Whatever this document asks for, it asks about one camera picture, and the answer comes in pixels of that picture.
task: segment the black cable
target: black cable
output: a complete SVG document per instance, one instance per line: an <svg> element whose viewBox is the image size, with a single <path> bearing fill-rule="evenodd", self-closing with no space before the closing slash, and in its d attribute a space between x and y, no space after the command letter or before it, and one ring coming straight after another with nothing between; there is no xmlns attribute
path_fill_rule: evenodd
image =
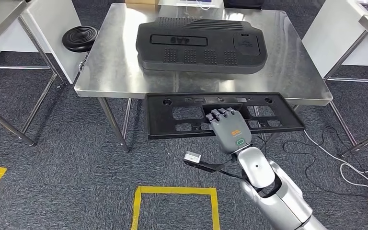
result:
<svg viewBox="0 0 368 230"><path fill-rule="evenodd" d="M263 138L261 138L260 136L257 136L257 138L259 138L260 140L262 140L263 141L263 143L264 143L264 157L266 157L267 156L267 141L265 141L265 140L263 140Z"/></svg>
<svg viewBox="0 0 368 230"><path fill-rule="evenodd" d="M342 140L341 140L341 138L339 137L339 134L338 134L338 131L334 128L334 127L332 127L332 126L327 126L325 129L327 129L327 128L331 128L331 129L333 129L335 132L336 132L336 134L337 134L337 136L338 136L338 139L339 139L339 141L345 146L345 144L342 142ZM324 143L324 132L325 132L325 129L322 131L322 142L321 142L321 144L319 144L319 145L322 145L323 143ZM314 158L314 160L312 161L312 163L310 164L310 165L308 165L308 167L306 167L305 168L305 171L304 171L304 173L305 173L305 176L306 176L306 178L313 184L313 185L315 185L317 188L319 188L319 189L321 189L321 190L323 190L323 191L326 191L326 192L328 192L328 193L332 193L332 194L336 194L336 195L342 195L342 196L361 196L361 197L365 197L365 198L368 198L368 195L362 195L362 194L349 194L349 193L339 193L339 192L334 192L334 191L331 191L331 190L328 190L328 189L325 189L325 188L322 188L321 186L319 186L319 185L317 185L316 183L314 183L314 181L312 181L310 178L309 178L309 176L308 176L308 169L316 162L316 160L317 160L317 158L314 156L314 155L312 155L311 153L307 153L307 152L303 152L303 153L299 153L299 152L290 152L290 151L287 151L286 150L286 145L288 144L288 143L300 143L300 144L303 144L303 145L306 145L306 146L310 146L310 147L318 147L317 145L311 145L311 144L307 144L307 143L305 143L305 142L302 142L302 141L298 141L298 140L289 140L289 141L286 141L286 142L284 142L283 143L283 146L282 146L282 148L283 148L283 151L284 152L286 152L286 153L288 153L288 154L295 154L295 155L310 155L310 156L312 156L313 158ZM363 170L363 167L362 167L362 165L360 164L360 162L355 158L355 160L357 161L357 163L359 163L359 165L360 165L360 167L361 167L361 169L362 169L362 171L364 172L365 170Z"/></svg>
<svg viewBox="0 0 368 230"><path fill-rule="evenodd" d="M223 171L223 170L218 170L218 172L223 173L223 174L228 175L228 176L231 176L231 177L238 178L238 179L243 179L241 176L234 175L232 173L229 173L229 172L226 172L226 171Z"/></svg>

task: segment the rectangular hole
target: rectangular hole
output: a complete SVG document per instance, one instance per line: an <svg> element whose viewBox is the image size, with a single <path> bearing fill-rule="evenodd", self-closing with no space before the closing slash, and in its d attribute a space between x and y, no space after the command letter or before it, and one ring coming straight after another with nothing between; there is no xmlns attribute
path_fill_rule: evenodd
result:
<svg viewBox="0 0 368 230"><path fill-rule="evenodd" d="M247 99L246 98L244 98L244 97L237 97L236 98L236 100L238 101L238 102L247 102Z"/></svg>
<svg viewBox="0 0 368 230"><path fill-rule="evenodd" d="M212 130L212 128L209 123L202 123L201 130Z"/></svg>
<svg viewBox="0 0 368 230"><path fill-rule="evenodd" d="M270 127L280 127L282 126L279 120L269 120L267 121Z"/></svg>
<svg viewBox="0 0 368 230"><path fill-rule="evenodd" d="M248 121L250 128L259 128L259 122L257 121Z"/></svg>
<svg viewBox="0 0 368 230"><path fill-rule="evenodd" d="M204 113L201 107L174 107L172 116L175 120L202 119Z"/></svg>
<svg viewBox="0 0 368 230"><path fill-rule="evenodd" d="M175 130L178 132L191 131L191 124L190 123L176 124Z"/></svg>
<svg viewBox="0 0 368 230"><path fill-rule="evenodd" d="M256 113L254 112L254 106L248 106L248 111L250 113L250 115L252 116L257 116ZM270 108L269 106L256 106L257 110L259 111L259 115L258 116L275 116L272 108Z"/></svg>

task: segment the robot finger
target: robot finger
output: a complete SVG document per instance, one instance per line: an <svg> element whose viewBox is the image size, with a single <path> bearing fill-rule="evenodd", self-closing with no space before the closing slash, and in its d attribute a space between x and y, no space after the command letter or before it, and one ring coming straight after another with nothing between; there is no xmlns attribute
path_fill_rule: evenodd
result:
<svg viewBox="0 0 368 230"><path fill-rule="evenodd" d="M214 118L212 114L207 114L206 117L210 123L217 122L217 120Z"/></svg>
<svg viewBox="0 0 368 230"><path fill-rule="evenodd" d="M211 113L216 117L216 119L219 121L220 119L224 118L225 116L218 112L218 110L213 109Z"/></svg>
<svg viewBox="0 0 368 230"><path fill-rule="evenodd" d="M228 112L226 109L224 109L224 108L220 108L220 109L218 109L218 111L220 112L220 113L222 113L224 116L226 116L226 113Z"/></svg>
<svg viewBox="0 0 368 230"><path fill-rule="evenodd" d="M230 112L232 115L235 115L236 112L239 112L237 110L232 109L231 107L227 108L226 110L227 112Z"/></svg>

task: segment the green button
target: green button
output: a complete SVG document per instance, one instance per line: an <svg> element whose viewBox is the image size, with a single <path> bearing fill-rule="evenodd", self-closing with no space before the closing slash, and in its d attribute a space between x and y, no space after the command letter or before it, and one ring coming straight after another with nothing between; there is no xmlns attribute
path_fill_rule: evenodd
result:
<svg viewBox="0 0 368 230"><path fill-rule="evenodd" d="M236 141L237 145L241 145L243 143L245 143L245 139L243 139L243 138Z"/></svg>

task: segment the robotic hand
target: robotic hand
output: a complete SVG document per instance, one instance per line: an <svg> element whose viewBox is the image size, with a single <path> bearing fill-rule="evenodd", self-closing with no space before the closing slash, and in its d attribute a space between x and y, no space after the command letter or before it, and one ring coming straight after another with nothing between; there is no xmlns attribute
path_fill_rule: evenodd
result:
<svg viewBox="0 0 368 230"><path fill-rule="evenodd" d="M232 109L212 110L207 115L215 135L232 160L224 164L200 161L200 155L187 152L184 162L208 172L220 171L225 165L238 162L243 168L242 190L250 197L270 224L277 230L326 230L312 215L302 191L290 177L263 153L251 146L252 135L242 115ZM259 192L274 185L270 192Z"/></svg>

